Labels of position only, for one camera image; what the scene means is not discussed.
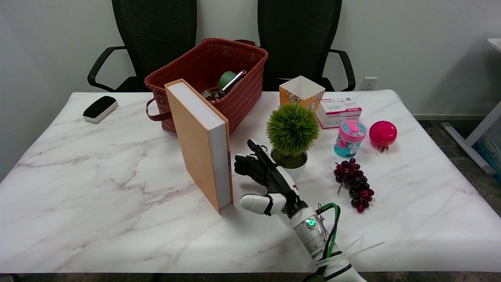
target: white desk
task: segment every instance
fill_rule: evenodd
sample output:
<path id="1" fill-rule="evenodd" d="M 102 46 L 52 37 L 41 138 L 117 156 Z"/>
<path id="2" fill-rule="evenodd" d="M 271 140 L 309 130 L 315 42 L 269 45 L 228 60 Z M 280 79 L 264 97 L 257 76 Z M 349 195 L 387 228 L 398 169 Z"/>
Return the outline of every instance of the white desk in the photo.
<path id="1" fill-rule="evenodd" d="M 501 38 L 490 38 L 487 43 L 501 52 Z M 496 174 L 496 171 L 480 156 L 472 146 L 482 137 L 482 135 L 491 127 L 501 116 L 501 101 L 490 111 L 482 122 L 473 130 L 473 132 L 464 139 L 449 122 L 442 123 L 443 128 L 450 136 L 463 148 L 472 160 L 489 176 Z"/>
<path id="2" fill-rule="evenodd" d="M 99 124 L 83 110 L 102 95 L 119 107 Z M 298 186 L 310 205 L 342 208 L 337 242 L 358 271 L 501 271 L 501 219 L 390 90 L 356 98 L 361 121 L 390 120 L 387 154 L 362 143 L 357 160 L 376 192 L 359 215 L 333 183 L 336 130 L 322 131 Z M 238 206 L 218 215 L 184 167 L 175 134 L 150 121 L 151 93 L 74 93 L 0 184 L 0 272 L 312 272 L 313 261 L 284 215 Z M 231 154 L 268 145 L 279 104 L 264 93 L 231 135 Z M 234 197 L 264 193 L 233 175 Z M 330 230 L 333 216 L 326 216 Z"/>

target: white desk leg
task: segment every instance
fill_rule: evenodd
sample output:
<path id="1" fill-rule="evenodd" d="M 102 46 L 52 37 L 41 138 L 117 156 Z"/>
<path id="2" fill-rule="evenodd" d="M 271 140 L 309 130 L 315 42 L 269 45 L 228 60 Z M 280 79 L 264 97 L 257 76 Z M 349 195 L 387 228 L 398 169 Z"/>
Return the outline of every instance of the white desk leg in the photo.
<path id="1" fill-rule="evenodd" d="M 473 146 L 480 137 L 491 127 L 501 116 L 501 102 L 499 102 L 492 111 L 482 120 L 482 122 L 473 130 L 473 132 L 464 141 L 469 147 Z"/>
<path id="2" fill-rule="evenodd" d="M 489 176 L 496 174 L 496 171 L 475 151 L 471 146 L 466 145 L 463 137 L 450 125 L 448 122 L 442 123 L 443 128 L 450 134 L 450 136 L 463 148 L 463 150 L 475 161 L 475 163 Z"/>

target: white flower pot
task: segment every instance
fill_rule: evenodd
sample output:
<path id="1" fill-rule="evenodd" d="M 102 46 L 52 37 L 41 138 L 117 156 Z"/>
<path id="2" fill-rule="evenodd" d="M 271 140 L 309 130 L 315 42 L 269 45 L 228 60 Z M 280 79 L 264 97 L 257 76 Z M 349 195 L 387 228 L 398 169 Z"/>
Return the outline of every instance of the white flower pot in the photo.
<path id="1" fill-rule="evenodd" d="M 302 166 L 300 166 L 296 169 L 284 168 L 284 170 L 291 176 L 291 178 L 292 178 L 292 180 L 294 180 L 294 182 L 297 182 L 299 177 L 301 177 L 301 175 L 303 174 L 303 171 L 305 171 L 306 163 L 308 162 L 308 153 L 305 152 L 305 155 L 306 155 L 306 162 Z"/>

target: orange paper box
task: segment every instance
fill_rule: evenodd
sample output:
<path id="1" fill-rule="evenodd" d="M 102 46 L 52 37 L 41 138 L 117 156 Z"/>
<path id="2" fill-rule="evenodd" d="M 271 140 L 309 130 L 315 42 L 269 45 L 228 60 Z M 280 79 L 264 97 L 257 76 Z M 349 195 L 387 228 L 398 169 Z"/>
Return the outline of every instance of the orange paper box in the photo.
<path id="1" fill-rule="evenodd" d="M 298 76 L 282 83 L 279 91 L 280 105 L 297 103 L 316 112 L 325 88 L 304 76 Z"/>

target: robotic hand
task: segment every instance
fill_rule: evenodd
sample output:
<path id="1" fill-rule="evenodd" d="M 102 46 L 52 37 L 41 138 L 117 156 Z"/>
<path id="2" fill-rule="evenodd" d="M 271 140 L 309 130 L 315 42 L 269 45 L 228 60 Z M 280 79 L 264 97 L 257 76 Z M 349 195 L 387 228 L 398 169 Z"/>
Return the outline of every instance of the robotic hand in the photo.
<path id="1" fill-rule="evenodd" d="M 268 149 L 253 139 L 247 141 L 253 154 L 235 156 L 235 172 L 248 175 L 268 190 L 266 195 L 247 194 L 240 205 L 253 213 L 272 216 L 279 211 L 287 214 L 290 225 L 316 263 L 320 274 L 327 282 L 364 282 L 343 252 L 335 244 L 340 208 L 334 203 L 314 210 L 302 201 L 291 176 L 268 154 Z M 321 213 L 336 210 L 334 228 L 329 234 L 322 224 Z"/>

